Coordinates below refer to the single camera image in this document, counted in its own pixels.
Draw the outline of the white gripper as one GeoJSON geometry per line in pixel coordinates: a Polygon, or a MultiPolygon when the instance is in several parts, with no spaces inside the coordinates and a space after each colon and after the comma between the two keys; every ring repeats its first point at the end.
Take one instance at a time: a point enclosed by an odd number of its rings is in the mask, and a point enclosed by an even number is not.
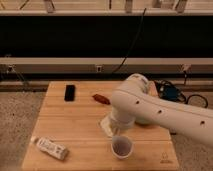
{"type": "Polygon", "coordinates": [[[134,116],[118,110],[112,110],[109,118],[111,127],[113,128],[113,136],[121,135],[121,130],[130,129],[135,123],[134,116]]]}

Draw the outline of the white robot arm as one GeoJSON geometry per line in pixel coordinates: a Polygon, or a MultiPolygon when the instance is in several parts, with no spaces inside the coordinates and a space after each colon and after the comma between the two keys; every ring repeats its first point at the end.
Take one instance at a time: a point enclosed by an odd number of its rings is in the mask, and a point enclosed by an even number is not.
{"type": "Polygon", "coordinates": [[[132,74],[112,93],[110,120],[120,130],[143,118],[213,147],[213,110],[162,100],[148,94],[149,81],[132,74]]]}

